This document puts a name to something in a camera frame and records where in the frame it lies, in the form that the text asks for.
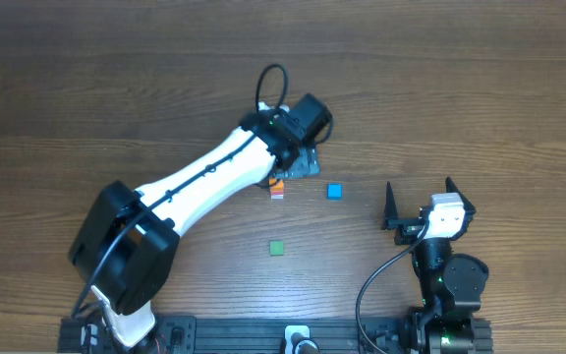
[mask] wooden table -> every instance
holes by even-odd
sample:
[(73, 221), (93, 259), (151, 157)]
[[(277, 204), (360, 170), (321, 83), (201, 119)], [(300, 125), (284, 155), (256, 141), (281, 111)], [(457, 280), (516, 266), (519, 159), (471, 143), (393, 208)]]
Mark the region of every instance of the wooden table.
[[(247, 188), (206, 216), (157, 312), (351, 318), (402, 249), (379, 230), (386, 181), (411, 216), (450, 175), (478, 208), (454, 249), (491, 269), (479, 316), (496, 352), (566, 352), (566, 1), (553, 0), (1, 0), (0, 350), (55, 350), (83, 287), (66, 253), (96, 194), (217, 146), (271, 62), (288, 67), (289, 102), (310, 91), (335, 116), (322, 173), (284, 201)], [(363, 313), (420, 302), (402, 261)]]

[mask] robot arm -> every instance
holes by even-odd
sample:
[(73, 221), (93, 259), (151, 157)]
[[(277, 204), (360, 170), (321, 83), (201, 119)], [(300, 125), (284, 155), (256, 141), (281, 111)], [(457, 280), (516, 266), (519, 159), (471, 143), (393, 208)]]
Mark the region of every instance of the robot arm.
[(100, 193), (69, 259), (124, 347), (153, 329), (149, 301), (165, 283), (189, 228), (273, 167), (288, 169), (330, 122), (326, 106), (307, 94), (289, 111), (247, 114), (220, 146), (162, 180), (134, 191), (116, 181)]

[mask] wooden tabletop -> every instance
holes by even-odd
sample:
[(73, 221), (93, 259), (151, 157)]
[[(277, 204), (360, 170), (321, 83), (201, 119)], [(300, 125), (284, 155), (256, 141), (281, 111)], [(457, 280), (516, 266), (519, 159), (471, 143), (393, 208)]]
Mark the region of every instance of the wooden tabletop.
[[(0, 350), (53, 351), (83, 281), (67, 261), (97, 193), (181, 169), (289, 70), (336, 119), (321, 174), (250, 187), (182, 239), (158, 313), (351, 318), (445, 176), (478, 208), (454, 250), (490, 279), (497, 353), (566, 352), (566, 1), (0, 1)], [(277, 82), (264, 87), (273, 100)], [(328, 201), (328, 182), (343, 200)], [(270, 240), (285, 242), (270, 257)], [(409, 261), (363, 314), (419, 305)]]

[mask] blue cube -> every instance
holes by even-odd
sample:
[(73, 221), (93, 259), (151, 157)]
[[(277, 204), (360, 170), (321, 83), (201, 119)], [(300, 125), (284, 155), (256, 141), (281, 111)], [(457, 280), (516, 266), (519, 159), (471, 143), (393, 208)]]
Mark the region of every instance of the blue cube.
[(339, 183), (329, 183), (326, 186), (326, 198), (331, 201), (340, 201), (342, 199), (342, 185)]

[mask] green cube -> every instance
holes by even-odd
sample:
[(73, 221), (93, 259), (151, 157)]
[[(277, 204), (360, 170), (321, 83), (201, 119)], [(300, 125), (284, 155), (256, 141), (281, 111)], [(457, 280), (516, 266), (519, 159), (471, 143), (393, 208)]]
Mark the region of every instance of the green cube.
[(285, 255), (285, 243), (283, 241), (270, 241), (270, 256)]

